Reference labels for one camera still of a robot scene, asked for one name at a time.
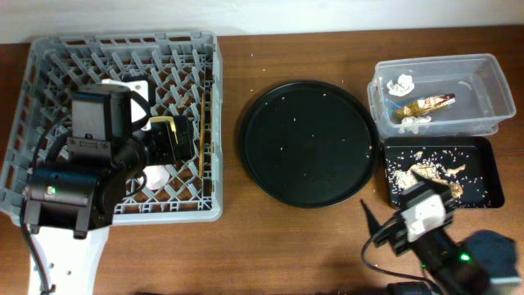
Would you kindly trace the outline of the food scraps with rice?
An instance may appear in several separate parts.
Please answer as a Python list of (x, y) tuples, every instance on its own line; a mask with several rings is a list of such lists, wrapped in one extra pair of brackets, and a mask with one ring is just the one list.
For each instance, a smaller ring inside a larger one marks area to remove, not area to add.
[(473, 152), (454, 149), (421, 147), (393, 150), (386, 156), (386, 182), (391, 203), (400, 205), (400, 194), (418, 181), (411, 170), (428, 179), (434, 179), (451, 188), (452, 196), (462, 208), (487, 208), (489, 199), (488, 177)]

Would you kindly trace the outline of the yellow bowl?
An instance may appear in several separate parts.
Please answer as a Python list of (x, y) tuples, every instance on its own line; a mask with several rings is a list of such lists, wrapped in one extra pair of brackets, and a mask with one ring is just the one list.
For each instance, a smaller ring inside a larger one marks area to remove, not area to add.
[(171, 145), (178, 144), (177, 129), (173, 116), (155, 116), (149, 121), (159, 138), (169, 142)]

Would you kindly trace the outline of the pink plastic cup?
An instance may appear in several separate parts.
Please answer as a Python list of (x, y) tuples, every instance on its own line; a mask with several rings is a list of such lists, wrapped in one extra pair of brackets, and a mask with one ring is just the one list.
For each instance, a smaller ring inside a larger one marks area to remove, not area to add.
[(138, 174), (139, 189), (158, 190), (169, 182), (170, 174), (165, 166), (147, 166)]

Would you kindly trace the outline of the white tissue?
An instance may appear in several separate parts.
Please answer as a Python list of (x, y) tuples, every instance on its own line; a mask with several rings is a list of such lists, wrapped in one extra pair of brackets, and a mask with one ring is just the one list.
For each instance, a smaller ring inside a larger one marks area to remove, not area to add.
[(398, 132), (404, 134), (410, 132), (418, 134), (421, 125), (427, 125), (431, 122), (430, 116), (407, 116), (402, 119)]
[(386, 87), (390, 95), (403, 97), (414, 90), (413, 77), (411, 75), (400, 75), (396, 83), (390, 80)]

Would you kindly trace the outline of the gold foil wrapper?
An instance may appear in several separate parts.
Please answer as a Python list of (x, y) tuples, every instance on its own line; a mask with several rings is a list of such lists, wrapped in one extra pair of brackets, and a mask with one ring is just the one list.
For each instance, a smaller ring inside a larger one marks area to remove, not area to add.
[(455, 103), (455, 98), (456, 96), (454, 93), (421, 98), (395, 110), (393, 114), (399, 119), (404, 119), (405, 117), (410, 116), (425, 116), (430, 112)]

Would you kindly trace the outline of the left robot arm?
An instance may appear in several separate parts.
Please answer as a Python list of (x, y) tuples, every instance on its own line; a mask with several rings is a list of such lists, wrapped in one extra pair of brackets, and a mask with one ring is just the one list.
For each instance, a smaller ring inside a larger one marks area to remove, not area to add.
[(149, 102), (118, 84), (89, 84), (72, 97), (69, 124), (42, 164), (35, 162), (20, 210), (32, 256), (32, 294), (93, 292), (115, 206), (148, 166), (194, 156), (186, 116), (153, 116)]

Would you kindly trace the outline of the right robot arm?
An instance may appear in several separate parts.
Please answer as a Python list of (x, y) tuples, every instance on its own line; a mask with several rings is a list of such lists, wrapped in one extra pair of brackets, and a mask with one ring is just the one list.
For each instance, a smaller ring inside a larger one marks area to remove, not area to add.
[(390, 244), (396, 256), (413, 252), (422, 275), (396, 273), (399, 282), (388, 284), (385, 294), (510, 294), (522, 284), (517, 272), (517, 247), (513, 239), (479, 230), (461, 242), (445, 231), (453, 222), (457, 201), (450, 186), (415, 176), (404, 190), (400, 209), (379, 224), (366, 209), (369, 246)]

